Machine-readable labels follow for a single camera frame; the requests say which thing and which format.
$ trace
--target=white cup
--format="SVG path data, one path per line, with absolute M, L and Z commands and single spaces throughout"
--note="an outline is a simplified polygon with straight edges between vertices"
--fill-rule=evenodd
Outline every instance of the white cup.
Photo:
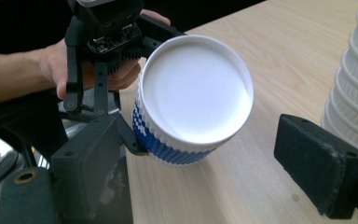
M 157 161 L 188 166 L 235 135 L 253 100 L 249 70 L 233 49 L 207 36 L 183 35 L 148 58 L 132 128 Z

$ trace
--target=dark background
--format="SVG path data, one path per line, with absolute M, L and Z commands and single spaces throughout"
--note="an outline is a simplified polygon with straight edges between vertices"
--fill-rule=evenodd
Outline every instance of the dark background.
M 144 0 L 146 9 L 168 17 L 182 32 L 260 2 L 263 0 Z

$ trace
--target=wooden table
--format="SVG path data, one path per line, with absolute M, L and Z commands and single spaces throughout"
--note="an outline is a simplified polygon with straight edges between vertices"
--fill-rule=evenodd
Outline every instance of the wooden table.
M 320 216 L 273 157 L 280 114 L 319 122 L 357 9 L 358 0 L 269 0 L 188 31 L 240 54 L 254 107 L 240 132 L 198 165 L 173 169 L 128 153 L 135 223 L 358 223 L 358 211 L 352 220 Z M 128 123 L 136 88 L 121 93 Z

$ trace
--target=human hand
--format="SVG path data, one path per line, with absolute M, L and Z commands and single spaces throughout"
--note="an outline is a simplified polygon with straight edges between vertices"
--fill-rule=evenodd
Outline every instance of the human hand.
M 158 21 L 171 25 L 171 21 L 155 11 L 143 9 L 141 14 L 150 16 Z M 68 80 L 68 68 L 66 58 L 66 45 L 64 39 L 55 45 L 43 49 L 39 58 L 39 66 L 42 75 L 57 86 L 57 96 L 64 99 L 66 94 L 66 82 Z M 141 72 L 138 60 L 124 61 L 118 70 L 108 77 L 108 89 L 123 90 L 128 88 Z M 91 88 L 94 85 L 94 67 L 92 63 L 82 64 L 83 88 Z

